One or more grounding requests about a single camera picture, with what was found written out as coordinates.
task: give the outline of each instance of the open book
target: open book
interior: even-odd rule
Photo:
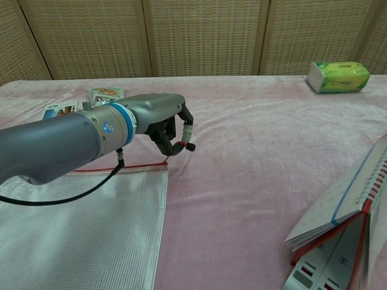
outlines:
[[[295,255],[284,290],[365,289],[387,238],[387,137],[334,183],[285,240]]]

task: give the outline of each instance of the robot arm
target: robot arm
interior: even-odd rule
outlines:
[[[182,141],[175,115],[184,121]],[[193,118],[178,94],[145,94],[124,98],[89,111],[76,112],[0,130],[0,184],[19,175],[45,184],[131,142],[149,135],[166,156],[187,148]]]

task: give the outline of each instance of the mesh bag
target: mesh bag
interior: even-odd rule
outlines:
[[[35,186],[11,178],[1,195],[69,198],[109,171],[73,172]],[[0,203],[0,289],[152,289],[164,220],[166,166],[123,169],[62,205]]]

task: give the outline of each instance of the wicker screen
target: wicker screen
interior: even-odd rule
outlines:
[[[144,58],[149,53],[141,51],[137,19],[143,19],[143,12],[141,8],[137,13],[136,2],[22,0],[21,4],[54,79],[93,79],[147,76]]]
[[[144,0],[154,74],[251,74],[261,2]]]
[[[387,9],[360,60],[371,74],[387,74]]]
[[[21,10],[11,0],[0,0],[0,85],[45,79],[50,74]]]
[[[273,0],[260,74],[307,74],[311,61],[347,61],[372,0]]]

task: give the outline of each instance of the green tissue package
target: green tissue package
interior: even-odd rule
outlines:
[[[307,83],[318,93],[359,92],[367,84],[368,70],[358,62],[312,62]]]

